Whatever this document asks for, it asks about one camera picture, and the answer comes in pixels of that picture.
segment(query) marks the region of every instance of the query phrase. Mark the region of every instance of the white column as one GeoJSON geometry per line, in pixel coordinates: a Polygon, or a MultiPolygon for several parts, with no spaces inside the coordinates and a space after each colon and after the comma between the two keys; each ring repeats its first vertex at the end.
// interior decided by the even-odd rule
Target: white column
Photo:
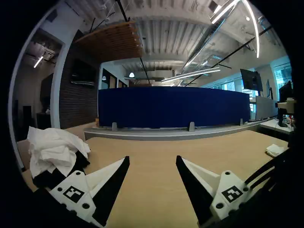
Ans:
{"type": "Polygon", "coordinates": [[[73,38],[81,26],[83,19],[79,17],[65,3],[57,8],[58,16],[52,21],[45,21],[41,28],[62,44],[57,63],[54,69],[51,89],[51,125],[60,128],[59,121],[59,90],[61,75],[73,38]]]}
{"type": "Polygon", "coordinates": [[[258,67],[255,70],[258,71],[262,80],[263,93],[261,92],[261,96],[267,96],[267,80],[269,80],[269,86],[272,88],[273,99],[277,101],[277,81],[275,79],[275,75],[273,74],[271,66],[268,64],[258,67]]]}

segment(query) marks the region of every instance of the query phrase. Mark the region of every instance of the wooden ceiling panel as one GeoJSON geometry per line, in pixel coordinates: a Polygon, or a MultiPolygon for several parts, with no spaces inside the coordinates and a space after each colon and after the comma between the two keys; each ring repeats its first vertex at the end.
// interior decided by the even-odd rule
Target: wooden ceiling panel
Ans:
{"type": "Polygon", "coordinates": [[[141,57],[142,48],[134,23],[125,22],[96,30],[75,43],[100,62],[141,57]]]}

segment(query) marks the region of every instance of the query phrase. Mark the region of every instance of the television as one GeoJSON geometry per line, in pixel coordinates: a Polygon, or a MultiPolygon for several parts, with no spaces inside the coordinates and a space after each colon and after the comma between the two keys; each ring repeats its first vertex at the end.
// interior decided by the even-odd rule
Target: television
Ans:
{"type": "Polygon", "coordinates": [[[72,66],[70,81],[72,84],[94,86],[96,79],[96,69],[89,64],[75,59],[72,66]]]}
{"type": "Polygon", "coordinates": [[[241,70],[244,89],[263,91],[261,76],[258,72],[241,70]]]}

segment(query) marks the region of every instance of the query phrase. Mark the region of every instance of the white cloth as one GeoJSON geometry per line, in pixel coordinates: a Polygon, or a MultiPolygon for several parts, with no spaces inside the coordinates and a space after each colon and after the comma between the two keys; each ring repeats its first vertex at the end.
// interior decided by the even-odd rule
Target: white cloth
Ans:
{"type": "Polygon", "coordinates": [[[266,148],[266,154],[268,154],[271,157],[276,157],[283,153],[286,149],[284,147],[279,147],[276,144],[272,144],[271,146],[266,148]]]}
{"type": "Polygon", "coordinates": [[[77,150],[85,158],[91,151],[88,144],[76,135],[56,128],[40,130],[30,127],[27,140],[30,142],[30,170],[33,178],[46,170],[52,173],[56,168],[67,176],[75,165],[77,150]]]}

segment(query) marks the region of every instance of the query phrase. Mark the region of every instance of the monitor stand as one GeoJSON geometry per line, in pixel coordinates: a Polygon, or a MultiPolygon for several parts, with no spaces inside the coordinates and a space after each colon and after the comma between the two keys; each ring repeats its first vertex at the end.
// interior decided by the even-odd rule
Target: monitor stand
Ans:
{"type": "Polygon", "coordinates": [[[278,125],[280,127],[287,127],[287,124],[283,123],[283,115],[284,115],[285,110],[283,110],[282,108],[278,108],[278,125]]]}

